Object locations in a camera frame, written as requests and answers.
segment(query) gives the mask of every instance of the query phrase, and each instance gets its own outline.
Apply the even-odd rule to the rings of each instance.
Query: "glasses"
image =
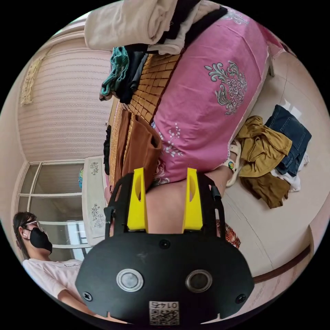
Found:
[[[27,227],[30,224],[34,224],[36,225],[43,233],[47,234],[47,232],[42,228],[42,226],[40,225],[39,221],[37,220],[31,220],[29,222],[27,222],[24,226],[22,227]]]

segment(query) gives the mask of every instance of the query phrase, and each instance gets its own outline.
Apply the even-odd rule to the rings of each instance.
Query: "white wallpaper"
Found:
[[[84,159],[103,154],[111,101],[99,91],[111,53],[84,39],[55,45],[41,64],[33,104],[19,107],[19,133],[28,161]]]

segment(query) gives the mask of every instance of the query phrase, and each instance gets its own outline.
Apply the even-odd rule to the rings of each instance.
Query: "dark hair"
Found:
[[[26,256],[27,258],[29,258],[30,256],[29,256],[26,246],[24,244],[23,238],[20,234],[19,228],[20,227],[24,228],[30,219],[32,221],[35,221],[37,219],[37,217],[33,213],[30,213],[30,212],[18,212],[15,214],[14,219],[13,219],[13,228],[14,228],[14,233],[15,233],[16,239],[17,239],[17,243],[19,245],[19,248],[23,252],[24,256]]]

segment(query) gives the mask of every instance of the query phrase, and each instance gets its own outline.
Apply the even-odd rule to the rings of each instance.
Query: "white t-shirt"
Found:
[[[68,290],[73,297],[84,303],[75,285],[80,266],[81,261],[75,259],[63,262],[37,259],[23,261],[26,272],[50,295],[57,299],[61,291]]]

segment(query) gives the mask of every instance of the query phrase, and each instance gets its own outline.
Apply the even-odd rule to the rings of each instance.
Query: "leg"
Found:
[[[230,159],[235,162],[236,158],[237,155],[231,152]],[[214,181],[223,197],[226,184],[233,176],[233,171],[227,166],[219,166],[206,175]],[[149,233],[181,233],[186,188],[187,180],[183,180],[157,186],[146,194]]]

